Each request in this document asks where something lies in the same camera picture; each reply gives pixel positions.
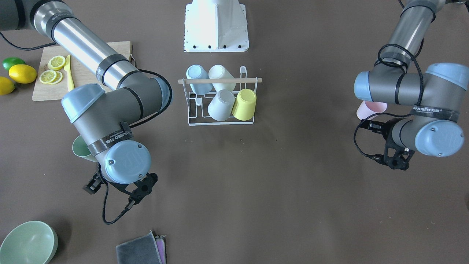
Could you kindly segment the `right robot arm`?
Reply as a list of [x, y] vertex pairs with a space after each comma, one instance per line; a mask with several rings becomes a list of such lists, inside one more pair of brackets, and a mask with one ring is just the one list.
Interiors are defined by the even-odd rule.
[[147, 77], [88, 29], [61, 0], [2, 0], [1, 30], [34, 29], [63, 47], [95, 74], [97, 82], [67, 92], [62, 106], [98, 163], [84, 187], [95, 193], [112, 184], [126, 193], [131, 207], [151, 193], [157, 175], [149, 173], [149, 150], [134, 139], [137, 127], [165, 111], [172, 101], [169, 83]]

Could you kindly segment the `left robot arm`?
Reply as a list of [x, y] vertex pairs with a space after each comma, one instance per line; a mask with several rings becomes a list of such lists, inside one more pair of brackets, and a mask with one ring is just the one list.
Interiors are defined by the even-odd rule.
[[439, 62], [423, 73], [417, 56], [424, 35], [437, 12], [450, 0], [408, 0], [387, 44], [377, 53], [371, 71], [357, 75], [355, 96], [366, 102], [410, 106], [407, 115], [391, 115], [387, 122], [362, 119], [357, 129], [381, 134], [383, 154], [363, 155], [391, 169], [406, 170], [415, 152], [448, 157], [464, 145], [459, 110], [468, 89], [468, 67]]

